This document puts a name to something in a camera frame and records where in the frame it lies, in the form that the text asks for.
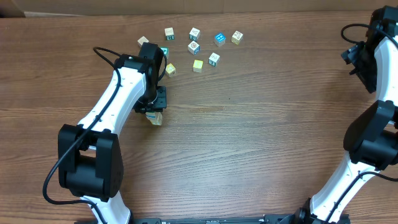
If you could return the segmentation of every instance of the black cable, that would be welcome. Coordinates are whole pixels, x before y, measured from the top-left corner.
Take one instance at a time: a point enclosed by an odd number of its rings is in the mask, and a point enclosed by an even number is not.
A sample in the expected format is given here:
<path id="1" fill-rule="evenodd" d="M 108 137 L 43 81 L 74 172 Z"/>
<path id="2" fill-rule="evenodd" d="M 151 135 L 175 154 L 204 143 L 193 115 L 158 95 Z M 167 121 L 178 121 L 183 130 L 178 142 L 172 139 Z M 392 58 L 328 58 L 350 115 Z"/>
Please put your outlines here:
<path id="1" fill-rule="evenodd" d="M 161 79 L 162 79 L 163 76 L 164 76 L 164 73 L 166 72 L 166 67 L 167 67 L 167 57 L 166 57 L 166 55 L 163 54 L 163 58 L 164 58 L 164 69 L 163 69 L 162 74 L 161 74 L 161 75 L 159 76 L 159 78 L 157 79 L 158 82 L 161 81 Z"/>
<path id="2" fill-rule="evenodd" d="M 350 42 L 350 43 L 352 43 L 352 44 L 359 44 L 359 43 L 360 43 L 360 42 L 358 42 L 358 41 L 350 40 L 349 38 L 347 38 L 347 37 L 344 35 L 344 31 L 345 31 L 346 29 L 350 28 L 350 27 L 365 27 L 365 28 L 372 29 L 372 30 L 375 30 L 375 31 L 377 31 L 377 32 L 380 32 L 382 35 L 384 35 L 385 37 L 387 37 L 388 39 L 390 39 L 390 40 L 392 41 L 392 43 L 393 43 L 393 44 L 397 47 L 397 49 L 398 49 L 398 42 L 397 42 L 394 38 L 392 38 L 388 33 L 384 32 L 383 30 L 380 30 L 380 29 L 378 29 L 378 28 L 376 28 L 376 27 L 369 26 L 369 25 L 367 25 L 367 24 L 350 24 L 350 25 L 344 26 L 344 27 L 341 29 L 341 37 L 342 37 L 345 41 L 347 41 L 347 42 Z"/>
<path id="3" fill-rule="evenodd" d="M 115 68 L 114 64 L 107 59 L 104 55 L 102 55 L 101 53 L 98 52 L 98 50 L 102 50 L 105 52 L 109 52 L 112 53 L 114 55 L 117 56 L 121 56 L 120 54 L 113 52 L 112 50 L 108 50 L 108 49 L 104 49 L 101 47 L 94 47 L 93 48 L 94 52 L 100 56 L 102 59 L 104 59 L 106 62 L 108 62 L 113 69 L 116 71 L 116 73 L 118 74 L 118 84 L 116 85 L 116 88 L 112 94 L 112 96 L 109 98 L 108 102 L 105 104 L 104 108 L 101 110 L 101 112 L 99 112 L 98 115 L 95 116 L 94 121 L 85 129 L 85 131 L 79 136 L 78 139 L 76 139 L 76 141 L 69 147 L 69 149 L 65 152 L 64 155 L 61 156 L 61 158 L 54 164 L 54 166 L 51 168 L 49 174 L 47 175 L 47 177 L 44 180 L 44 184 L 43 184 L 43 197 L 44 199 L 46 199 L 46 201 L 48 201 L 51 204 L 54 205 L 71 205 L 71 204 L 77 204 L 77 203 L 87 203 L 89 205 L 91 205 L 92 208 L 95 209 L 95 211 L 97 212 L 99 219 L 101 220 L 102 223 L 106 224 L 104 217 L 102 216 L 101 211 L 99 210 L 99 208 L 97 207 L 97 205 L 89 200 L 70 200 L 70 201 L 56 201 L 56 200 L 52 200 L 48 195 L 47 195 L 47 187 L 49 185 L 50 179 L 53 176 L 54 172 L 57 170 L 57 168 L 59 167 L 60 163 L 66 158 L 66 156 L 72 152 L 72 150 L 75 150 L 75 148 L 79 147 L 79 145 L 82 142 L 82 139 L 91 131 L 91 129 L 94 127 L 94 125 L 100 121 L 102 115 L 104 115 L 106 109 L 108 109 L 108 107 L 110 106 L 110 104 L 112 103 L 113 99 L 115 98 L 116 94 L 118 93 L 118 90 L 121 86 L 121 76 L 119 73 L 119 70 Z"/>
<path id="4" fill-rule="evenodd" d="M 344 191 L 344 193 L 340 196 L 340 198 L 337 200 L 337 202 L 335 203 L 335 205 L 333 206 L 333 208 L 331 209 L 328 218 L 325 220 L 325 223 L 329 223 L 329 220 L 331 218 L 331 216 L 334 214 L 334 212 L 336 211 L 338 205 L 341 203 L 341 201 L 344 199 L 344 197 L 348 194 L 348 192 L 354 187 L 355 183 L 359 180 L 362 179 L 362 177 L 364 175 L 368 175 L 368 174 L 372 174 L 375 175 L 377 177 L 380 177 L 384 180 L 388 180 L 388 181 L 393 181 L 393 182 L 398 182 L 398 178 L 392 178 L 392 177 L 388 177 L 382 174 L 379 174 L 377 172 L 363 172 L 362 174 L 358 174 L 358 176 L 356 176 L 356 178 L 352 181 L 352 183 L 348 186 L 348 188 Z"/>

